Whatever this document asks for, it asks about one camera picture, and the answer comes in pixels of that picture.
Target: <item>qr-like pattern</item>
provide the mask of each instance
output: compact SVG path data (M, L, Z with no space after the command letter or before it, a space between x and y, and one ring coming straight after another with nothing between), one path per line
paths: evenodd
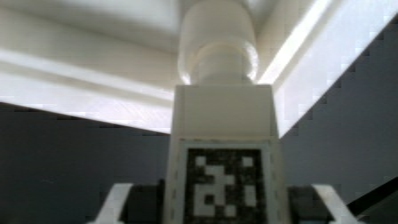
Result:
M267 223L264 181L258 149L189 149L185 224Z

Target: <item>white tube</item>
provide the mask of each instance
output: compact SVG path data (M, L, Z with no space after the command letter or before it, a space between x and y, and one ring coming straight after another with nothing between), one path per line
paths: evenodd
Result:
M256 78L251 15L232 0L203 0L187 12L178 69L187 84L240 84Z

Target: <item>white ceiling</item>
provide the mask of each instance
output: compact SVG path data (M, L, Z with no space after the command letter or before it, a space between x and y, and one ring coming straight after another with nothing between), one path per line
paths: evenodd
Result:
M139 45L176 52L184 13L196 1L0 0L0 4ZM276 0L239 1L251 10L260 31Z
M0 102L169 133L184 12L201 0L0 0ZM237 0L283 136L398 13L397 0Z

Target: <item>cylindrical pillar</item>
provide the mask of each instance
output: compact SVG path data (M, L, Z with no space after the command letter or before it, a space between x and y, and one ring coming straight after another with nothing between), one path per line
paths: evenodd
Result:
M248 84L258 72L249 12L237 1L203 0L184 21L178 69L187 84Z

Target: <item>recessed ceiling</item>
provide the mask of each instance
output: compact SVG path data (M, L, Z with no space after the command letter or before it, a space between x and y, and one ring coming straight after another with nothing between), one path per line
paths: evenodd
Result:
M180 26L196 1L0 0L0 102L169 133ZM258 84L274 87L283 136L398 1L235 1L253 14Z
M0 4L139 45L176 52L184 13L196 1L0 0ZM276 0L240 1L260 31Z

